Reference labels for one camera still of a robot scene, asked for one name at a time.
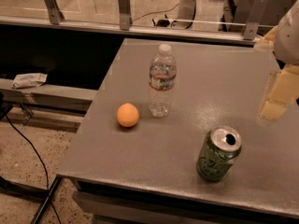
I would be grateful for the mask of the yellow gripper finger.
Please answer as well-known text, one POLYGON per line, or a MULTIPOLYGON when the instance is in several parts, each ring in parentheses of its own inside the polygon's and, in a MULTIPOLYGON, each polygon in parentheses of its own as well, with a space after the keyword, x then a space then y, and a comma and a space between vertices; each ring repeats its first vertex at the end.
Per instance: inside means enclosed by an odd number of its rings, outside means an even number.
POLYGON ((263 119, 278 120, 298 98, 299 66, 285 66, 275 74, 259 116, 263 119))
POLYGON ((260 39, 254 45, 253 48, 256 51, 273 51, 277 31, 278 28, 276 26, 273 27, 262 39, 260 39))

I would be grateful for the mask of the white rounded gripper body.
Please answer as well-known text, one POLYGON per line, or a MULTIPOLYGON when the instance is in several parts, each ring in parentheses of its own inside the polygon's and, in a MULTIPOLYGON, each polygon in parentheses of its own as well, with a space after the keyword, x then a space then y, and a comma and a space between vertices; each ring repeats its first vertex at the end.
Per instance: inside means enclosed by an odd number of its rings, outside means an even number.
POLYGON ((274 53, 284 63, 299 64, 299 0, 278 24, 274 53))

